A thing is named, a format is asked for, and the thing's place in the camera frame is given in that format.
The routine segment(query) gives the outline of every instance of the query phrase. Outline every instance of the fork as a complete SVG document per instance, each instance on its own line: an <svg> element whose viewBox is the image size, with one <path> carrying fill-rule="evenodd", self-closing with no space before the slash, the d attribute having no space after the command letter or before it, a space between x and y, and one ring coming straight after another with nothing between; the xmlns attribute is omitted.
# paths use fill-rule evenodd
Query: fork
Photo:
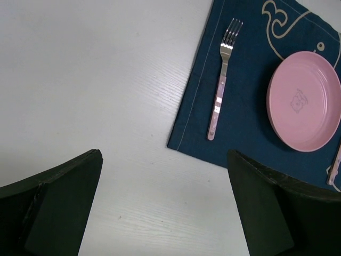
<svg viewBox="0 0 341 256"><path fill-rule="evenodd" d="M222 43L220 44L220 55L222 57L222 70L220 72L220 78L218 83L217 92L214 99L214 106L212 110L212 116L208 128L207 139L214 140L218 118L220 113L220 108L223 101L223 94L226 84L226 73L228 71L229 59L233 50L234 43L236 42L236 37L239 34L243 22L235 18L232 19L226 33L223 37Z"/></svg>

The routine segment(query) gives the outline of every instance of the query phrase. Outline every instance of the blue placemat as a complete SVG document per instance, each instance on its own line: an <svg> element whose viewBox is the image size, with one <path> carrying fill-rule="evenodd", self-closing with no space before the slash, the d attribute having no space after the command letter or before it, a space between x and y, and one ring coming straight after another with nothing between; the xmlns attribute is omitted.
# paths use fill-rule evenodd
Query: blue placemat
<svg viewBox="0 0 341 256"><path fill-rule="evenodd" d="M244 25L229 62L216 137L208 141L221 69L219 46L232 18ZM340 34L296 1L214 0L168 147L223 167L228 150L236 149L297 179L333 189L326 185L326 169L341 129L322 149L300 153L281 142L267 117L270 78L281 61L297 51L315 51L341 74Z"/></svg>

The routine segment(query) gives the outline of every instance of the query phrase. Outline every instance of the whale print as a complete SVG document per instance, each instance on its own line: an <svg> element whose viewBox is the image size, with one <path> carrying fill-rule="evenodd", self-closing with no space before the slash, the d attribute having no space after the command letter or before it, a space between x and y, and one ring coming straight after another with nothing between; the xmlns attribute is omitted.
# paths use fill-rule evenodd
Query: whale print
<svg viewBox="0 0 341 256"><path fill-rule="evenodd" d="M262 14L269 17L266 35L274 53L284 60L298 51L312 51L325 57L335 68L341 55L341 34L333 29L327 31L311 21L310 15L314 14L309 10L300 14L293 12L290 6L284 7L289 8L295 17L289 17L286 10L276 6L274 0L265 1L262 7Z"/></svg>

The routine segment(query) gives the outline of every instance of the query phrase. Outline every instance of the pink plate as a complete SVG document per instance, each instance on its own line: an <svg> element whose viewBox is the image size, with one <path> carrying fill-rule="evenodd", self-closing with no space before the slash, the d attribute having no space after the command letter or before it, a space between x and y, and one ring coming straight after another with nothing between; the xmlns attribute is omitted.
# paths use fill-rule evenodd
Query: pink plate
<svg viewBox="0 0 341 256"><path fill-rule="evenodd" d="M267 114L288 146L322 148L341 118L341 85L331 64L313 52L297 52L277 68L267 90Z"/></svg>

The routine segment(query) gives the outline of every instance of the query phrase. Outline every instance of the fork tines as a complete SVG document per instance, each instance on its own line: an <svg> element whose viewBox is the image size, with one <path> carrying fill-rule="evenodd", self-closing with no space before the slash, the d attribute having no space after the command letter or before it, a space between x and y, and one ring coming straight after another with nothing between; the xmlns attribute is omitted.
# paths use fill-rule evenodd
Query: fork tines
<svg viewBox="0 0 341 256"><path fill-rule="evenodd" d="M243 26L243 22L233 18L223 37L222 45L233 47L241 26Z"/></svg>

